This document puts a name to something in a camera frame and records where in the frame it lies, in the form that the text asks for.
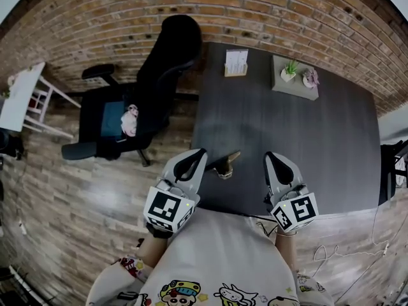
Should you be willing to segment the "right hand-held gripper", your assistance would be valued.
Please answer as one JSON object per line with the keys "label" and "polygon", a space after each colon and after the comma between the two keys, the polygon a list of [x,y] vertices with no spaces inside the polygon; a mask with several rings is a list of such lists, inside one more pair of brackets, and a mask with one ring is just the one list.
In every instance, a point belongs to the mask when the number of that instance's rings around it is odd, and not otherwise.
{"label": "right hand-held gripper", "polygon": [[309,225],[319,215],[315,194],[301,184],[302,174],[294,162],[278,153],[267,152],[264,173],[270,191],[265,203],[284,233]]}

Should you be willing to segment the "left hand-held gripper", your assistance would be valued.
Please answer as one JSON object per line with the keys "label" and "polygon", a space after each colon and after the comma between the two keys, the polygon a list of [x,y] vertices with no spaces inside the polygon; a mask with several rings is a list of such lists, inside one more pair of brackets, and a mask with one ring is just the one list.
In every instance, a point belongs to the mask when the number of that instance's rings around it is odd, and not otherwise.
{"label": "left hand-held gripper", "polygon": [[187,150],[171,158],[160,180],[150,187],[143,215],[149,222],[173,233],[179,231],[195,211],[205,167],[205,149]]}

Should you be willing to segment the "small window squeegee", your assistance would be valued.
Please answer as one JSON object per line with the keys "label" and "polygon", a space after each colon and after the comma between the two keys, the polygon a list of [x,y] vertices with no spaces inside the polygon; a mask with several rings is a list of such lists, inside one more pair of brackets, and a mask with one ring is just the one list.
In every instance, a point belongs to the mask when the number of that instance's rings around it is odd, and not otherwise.
{"label": "small window squeegee", "polygon": [[232,162],[241,155],[241,152],[238,150],[234,153],[231,153],[227,156],[219,158],[214,162],[206,165],[205,172],[215,171],[217,176],[223,180],[227,180],[232,177],[233,166]]}

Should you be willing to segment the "person's left forearm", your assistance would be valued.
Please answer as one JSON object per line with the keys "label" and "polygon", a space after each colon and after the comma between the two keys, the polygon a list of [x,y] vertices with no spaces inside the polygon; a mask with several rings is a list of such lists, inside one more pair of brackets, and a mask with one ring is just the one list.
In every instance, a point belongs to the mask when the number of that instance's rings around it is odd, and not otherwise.
{"label": "person's left forearm", "polygon": [[168,240],[164,238],[156,238],[148,234],[141,243],[137,256],[145,265],[154,268],[162,258],[168,246]]}

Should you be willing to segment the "person's right forearm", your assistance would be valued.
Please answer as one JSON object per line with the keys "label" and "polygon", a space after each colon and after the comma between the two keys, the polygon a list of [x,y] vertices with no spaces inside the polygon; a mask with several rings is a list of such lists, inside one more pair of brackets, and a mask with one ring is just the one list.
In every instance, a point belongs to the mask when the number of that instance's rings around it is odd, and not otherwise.
{"label": "person's right forearm", "polygon": [[298,257],[296,249],[296,234],[282,233],[278,231],[275,238],[275,246],[287,263],[288,267],[293,271],[298,271]]}

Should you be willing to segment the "black wristband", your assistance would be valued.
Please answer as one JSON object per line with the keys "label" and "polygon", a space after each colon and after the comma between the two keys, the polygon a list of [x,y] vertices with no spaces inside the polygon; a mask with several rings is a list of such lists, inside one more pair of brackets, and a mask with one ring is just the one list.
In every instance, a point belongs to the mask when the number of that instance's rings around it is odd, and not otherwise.
{"label": "black wristband", "polygon": [[157,227],[149,222],[146,224],[146,228],[154,238],[169,239],[173,236],[173,232]]}

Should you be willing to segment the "pink plush toy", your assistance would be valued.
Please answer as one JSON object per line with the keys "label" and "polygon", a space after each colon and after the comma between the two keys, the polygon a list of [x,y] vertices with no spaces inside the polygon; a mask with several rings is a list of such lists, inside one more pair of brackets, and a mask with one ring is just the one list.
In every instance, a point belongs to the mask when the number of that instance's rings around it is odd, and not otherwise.
{"label": "pink plush toy", "polygon": [[130,137],[136,136],[138,123],[138,108],[136,105],[129,105],[127,111],[121,117],[122,132]]}

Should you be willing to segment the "white cartoon print shirt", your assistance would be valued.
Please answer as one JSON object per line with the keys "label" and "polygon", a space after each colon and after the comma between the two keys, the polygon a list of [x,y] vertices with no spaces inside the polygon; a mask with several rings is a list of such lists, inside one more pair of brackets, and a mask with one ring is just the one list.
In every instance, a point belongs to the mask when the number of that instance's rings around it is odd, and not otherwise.
{"label": "white cartoon print shirt", "polygon": [[199,209],[167,240],[154,268],[136,252],[104,269],[86,306],[334,306],[249,218]]}

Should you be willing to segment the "grey tray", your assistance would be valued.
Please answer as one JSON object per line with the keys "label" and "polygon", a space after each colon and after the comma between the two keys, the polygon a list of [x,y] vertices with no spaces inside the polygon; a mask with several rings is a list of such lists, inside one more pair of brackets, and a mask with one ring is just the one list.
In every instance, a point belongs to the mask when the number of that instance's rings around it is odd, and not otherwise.
{"label": "grey tray", "polygon": [[312,73],[315,69],[312,66],[300,63],[297,66],[296,73],[289,78],[285,70],[289,62],[290,60],[287,58],[278,55],[272,56],[272,90],[315,101],[319,97],[318,84],[313,86],[306,76],[307,73]]}

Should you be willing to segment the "black office chair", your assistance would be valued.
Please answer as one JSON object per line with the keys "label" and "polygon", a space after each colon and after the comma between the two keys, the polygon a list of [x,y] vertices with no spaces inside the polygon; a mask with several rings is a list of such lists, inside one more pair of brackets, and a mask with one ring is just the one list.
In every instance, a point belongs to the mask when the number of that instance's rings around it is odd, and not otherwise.
{"label": "black office chair", "polygon": [[[62,158],[76,161],[99,157],[113,161],[125,152],[136,151],[142,165],[150,166],[145,150],[153,137],[168,126],[178,80],[200,56],[201,46],[198,23],[188,15],[172,15],[163,21],[135,82],[118,83],[112,76],[113,64],[98,64],[83,70],[82,80],[101,78],[106,85],[82,93],[78,141],[62,146]],[[123,132],[119,139],[101,137],[105,104],[114,101],[123,101],[125,112],[129,105],[137,106],[135,137]]]}

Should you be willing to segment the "blue seat cushion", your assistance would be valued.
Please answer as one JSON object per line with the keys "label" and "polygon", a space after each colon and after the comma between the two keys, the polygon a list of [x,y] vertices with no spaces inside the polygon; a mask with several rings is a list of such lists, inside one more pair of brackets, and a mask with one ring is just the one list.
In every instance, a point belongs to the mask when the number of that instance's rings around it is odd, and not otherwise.
{"label": "blue seat cushion", "polygon": [[101,123],[101,137],[119,139],[122,137],[121,117],[125,113],[123,101],[105,104]]}

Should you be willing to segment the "purple succulent in white pot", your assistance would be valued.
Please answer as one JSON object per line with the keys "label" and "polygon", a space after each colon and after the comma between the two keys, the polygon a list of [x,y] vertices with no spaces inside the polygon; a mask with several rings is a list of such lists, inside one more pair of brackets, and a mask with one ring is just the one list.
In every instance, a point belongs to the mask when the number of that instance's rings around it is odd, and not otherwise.
{"label": "purple succulent in white pot", "polygon": [[302,78],[304,86],[310,88],[310,89],[317,89],[319,85],[319,77],[318,73],[315,69],[307,69],[303,73],[303,78]]}

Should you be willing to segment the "green plant in white pot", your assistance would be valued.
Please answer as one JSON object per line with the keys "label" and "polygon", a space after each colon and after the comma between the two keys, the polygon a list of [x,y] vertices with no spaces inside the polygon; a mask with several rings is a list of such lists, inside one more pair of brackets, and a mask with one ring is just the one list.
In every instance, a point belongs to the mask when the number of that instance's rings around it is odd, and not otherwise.
{"label": "green plant in white pot", "polygon": [[284,67],[284,69],[280,73],[280,77],[284,82],[289,82],[296,76],[296,72],[298,69],[299,62],[296,60],[290,60]]}

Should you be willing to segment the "black mesh chair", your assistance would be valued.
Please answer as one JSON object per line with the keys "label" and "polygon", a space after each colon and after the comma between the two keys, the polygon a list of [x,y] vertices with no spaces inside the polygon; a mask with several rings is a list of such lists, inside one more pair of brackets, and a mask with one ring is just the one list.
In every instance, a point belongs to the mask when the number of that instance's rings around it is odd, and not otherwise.
{"label": "black mesh chair", "polygon": [[393,145],[381,145],[381,183],[378,206],[395,195],[397,175],[407,179],[408,187],[408,140]]}

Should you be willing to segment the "desk calendar in wooden stand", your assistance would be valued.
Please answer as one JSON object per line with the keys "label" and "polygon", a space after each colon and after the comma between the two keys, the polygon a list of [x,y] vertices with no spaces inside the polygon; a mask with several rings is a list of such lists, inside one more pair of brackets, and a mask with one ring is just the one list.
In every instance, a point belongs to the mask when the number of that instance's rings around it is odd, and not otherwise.
{"label": "desk calendar in wooden stand", "polygon": [[243,77],[247,74],[248,49],[229,49],[224,63],[225,77]]}

